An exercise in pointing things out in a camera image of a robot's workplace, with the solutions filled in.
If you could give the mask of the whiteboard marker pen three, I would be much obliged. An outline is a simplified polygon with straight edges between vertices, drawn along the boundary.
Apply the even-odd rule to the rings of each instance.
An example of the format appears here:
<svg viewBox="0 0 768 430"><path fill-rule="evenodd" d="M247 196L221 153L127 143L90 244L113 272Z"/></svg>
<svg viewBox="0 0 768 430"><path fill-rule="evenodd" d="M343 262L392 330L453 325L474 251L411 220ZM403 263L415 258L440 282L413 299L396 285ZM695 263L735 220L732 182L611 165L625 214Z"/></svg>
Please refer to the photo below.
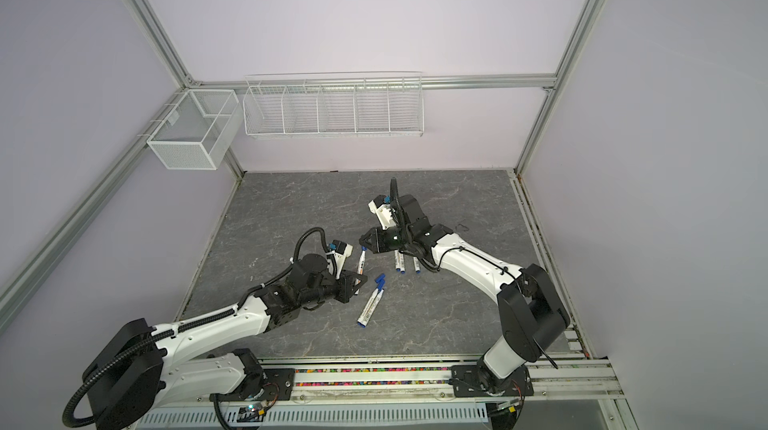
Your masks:
<svg viewBox="0 0 768 430"><path fill-rule="evenodd" d="M367 249L365 247L361 247L361 253L358 259L357 270L356 270L358 275L362 275L364 273L365 262L366 262L366 252L367 252Z"/></svg>

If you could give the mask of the white mesh box basket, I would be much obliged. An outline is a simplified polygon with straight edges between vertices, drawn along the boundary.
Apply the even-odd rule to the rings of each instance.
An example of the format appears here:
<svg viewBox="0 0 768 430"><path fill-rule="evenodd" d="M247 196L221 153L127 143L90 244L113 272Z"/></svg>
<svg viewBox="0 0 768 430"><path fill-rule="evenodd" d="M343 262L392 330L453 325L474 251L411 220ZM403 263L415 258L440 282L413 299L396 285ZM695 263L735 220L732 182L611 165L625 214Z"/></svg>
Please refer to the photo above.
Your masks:
<svg viewBox="0 0 768 430"><path fill-rule="evenodd" d="M168 170L215 171L242 122L242 105L233 90L187 90L148 145Z"/></svg>

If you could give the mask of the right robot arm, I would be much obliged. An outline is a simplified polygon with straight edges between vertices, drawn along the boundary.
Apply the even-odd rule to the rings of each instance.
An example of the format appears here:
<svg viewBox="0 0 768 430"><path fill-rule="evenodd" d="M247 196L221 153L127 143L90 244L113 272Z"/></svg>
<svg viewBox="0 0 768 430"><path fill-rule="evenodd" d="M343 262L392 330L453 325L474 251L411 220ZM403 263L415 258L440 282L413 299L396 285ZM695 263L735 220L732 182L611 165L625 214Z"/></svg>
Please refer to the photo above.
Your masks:
<svg viewBox="0 0 768 430"><path fill-rule="evenodd" d="M368 204L379 225L359 243L376 253L396 252L415 258L422 268L451 272L496 303L501 336L475 367L469 387L501 395L521 388L513 374L527 363L547 356L547 349L571 324L570 315L549 274L541 266L521 267L469 244L442 224L432 224L411 195L400 195L397 180L389 193Z"/></svg>

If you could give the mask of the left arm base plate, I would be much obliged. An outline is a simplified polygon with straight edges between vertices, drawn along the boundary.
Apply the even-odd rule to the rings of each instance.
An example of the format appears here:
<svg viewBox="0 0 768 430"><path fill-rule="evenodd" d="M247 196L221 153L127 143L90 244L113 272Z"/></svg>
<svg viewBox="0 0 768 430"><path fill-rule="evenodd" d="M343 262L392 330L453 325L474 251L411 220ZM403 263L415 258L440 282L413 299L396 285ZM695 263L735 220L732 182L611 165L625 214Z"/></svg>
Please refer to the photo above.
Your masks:
<svg viewBox="0 0 768 430"><path fill-rule="evenodd" d="M221 393L219 400L229 401L285 401L291 398L296 370L294 368L267 368L248 375L230 393Z"/></svg>

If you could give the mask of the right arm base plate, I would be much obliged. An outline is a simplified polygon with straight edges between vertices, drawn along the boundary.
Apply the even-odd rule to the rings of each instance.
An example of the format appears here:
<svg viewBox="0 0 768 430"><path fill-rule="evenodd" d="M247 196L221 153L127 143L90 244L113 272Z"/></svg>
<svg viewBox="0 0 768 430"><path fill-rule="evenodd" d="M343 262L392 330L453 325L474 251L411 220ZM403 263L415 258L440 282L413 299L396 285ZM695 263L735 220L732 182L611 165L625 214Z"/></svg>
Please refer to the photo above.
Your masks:
<svg viewBox="0 0 768 430"><path fill-rule="evenodd" d="M449 383L459 398L529 397L534 394L528 368L518 367L505 378L495 376L477 364L454 365L450 368Z"/></svg>

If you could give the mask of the whiteboard marker pen one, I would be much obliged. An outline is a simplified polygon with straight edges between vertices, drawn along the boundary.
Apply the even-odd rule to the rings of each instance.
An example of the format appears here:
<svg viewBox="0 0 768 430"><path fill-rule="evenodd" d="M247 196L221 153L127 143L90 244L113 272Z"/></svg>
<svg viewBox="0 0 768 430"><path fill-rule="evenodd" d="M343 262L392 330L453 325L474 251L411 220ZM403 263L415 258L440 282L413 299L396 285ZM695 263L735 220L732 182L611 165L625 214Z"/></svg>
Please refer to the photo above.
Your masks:
<svg viewBox="0 0 768 430"><path fill-rule="evenodd" d="M396 251L395 252L395 260L396 260L396 270L400 274L405 274L406 273L406 267L405 267L405 260L404 260L403 254L400 253L399 251Z"/></svg>

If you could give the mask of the white vent grille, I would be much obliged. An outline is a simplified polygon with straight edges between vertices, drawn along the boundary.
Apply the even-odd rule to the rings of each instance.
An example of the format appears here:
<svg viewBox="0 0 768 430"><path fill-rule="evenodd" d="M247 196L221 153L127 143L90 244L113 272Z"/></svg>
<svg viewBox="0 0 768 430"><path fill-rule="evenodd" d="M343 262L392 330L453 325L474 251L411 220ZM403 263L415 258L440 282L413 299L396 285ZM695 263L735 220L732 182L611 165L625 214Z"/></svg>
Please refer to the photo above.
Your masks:
<svg viewBox="0 0 768 430"><path fill-rule="evenodd" d="M167 407L154 410L134 425L136 429L219 429L221 414L232 428L283 427L352 428L437 424L486 424L482 403L426 403L381 405L276 405L260 415L253 405Z"/></svg>

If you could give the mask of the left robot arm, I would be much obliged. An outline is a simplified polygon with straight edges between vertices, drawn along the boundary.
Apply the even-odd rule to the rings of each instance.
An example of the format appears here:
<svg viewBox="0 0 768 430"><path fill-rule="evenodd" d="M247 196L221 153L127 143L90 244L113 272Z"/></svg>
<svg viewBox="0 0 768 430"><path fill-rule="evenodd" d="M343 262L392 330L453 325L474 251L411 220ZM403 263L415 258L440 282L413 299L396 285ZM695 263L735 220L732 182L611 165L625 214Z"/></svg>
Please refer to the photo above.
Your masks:
<svg viewBox="0 0 768 430"><path fill-rule="evenodd" d="M169 401L182 383L193 382L185 364L233 341L257 336L314 311L325 302L348 303L368 278L344 267L350 245L321 239L319 254L302 254L301 235L289 265L246 290L233 304L207 314L157 326L140 318L124 324L82 374L82 384L62 412L67 428L93 425L122 429Z"/></svg>

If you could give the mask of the whiteboard marker pen five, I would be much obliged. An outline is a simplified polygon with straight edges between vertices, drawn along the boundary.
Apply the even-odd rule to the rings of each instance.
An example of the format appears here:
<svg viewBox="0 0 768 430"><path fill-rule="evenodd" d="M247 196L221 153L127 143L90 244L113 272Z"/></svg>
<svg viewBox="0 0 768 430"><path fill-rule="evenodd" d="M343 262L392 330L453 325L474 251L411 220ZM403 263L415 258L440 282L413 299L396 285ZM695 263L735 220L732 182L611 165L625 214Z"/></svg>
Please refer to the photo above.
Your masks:
<svg viewBox="0 0 768 430"><path fill-rule="evenodd" d="M369 321L371 320L371 317L373 316L379 302L382 299L382 296L384 294L383 289L376 289L371 297L369 298L366 306L364 307L361 315L357 319L357 324L363 328L365 328Z"/></svg>

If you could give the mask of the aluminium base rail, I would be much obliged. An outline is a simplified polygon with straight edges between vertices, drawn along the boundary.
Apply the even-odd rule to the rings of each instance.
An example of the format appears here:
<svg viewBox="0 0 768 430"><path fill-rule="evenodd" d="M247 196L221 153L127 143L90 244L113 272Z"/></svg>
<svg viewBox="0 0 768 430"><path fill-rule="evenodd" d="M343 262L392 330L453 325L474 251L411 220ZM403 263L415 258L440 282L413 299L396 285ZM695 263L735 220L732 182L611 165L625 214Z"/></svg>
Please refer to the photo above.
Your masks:
<svg viewBox="0 0 768 430"><path fill-rule="evenodd" d="M172 405L207 402L212 395L230 393L248 375L267 368L296 370L291 398L285 401L229 401L263 405L381 405L471 401L504 408L537 400L619 400L625 393L612 365L606 360L565 358L539 360L528 368L534 394L529 397L459 398L449 383L454 365L477 364L468 359L393 358L339 361L264 360L227 354L195 359L185 364L193 382L175 388L169 401L152 410Z"/></svg>

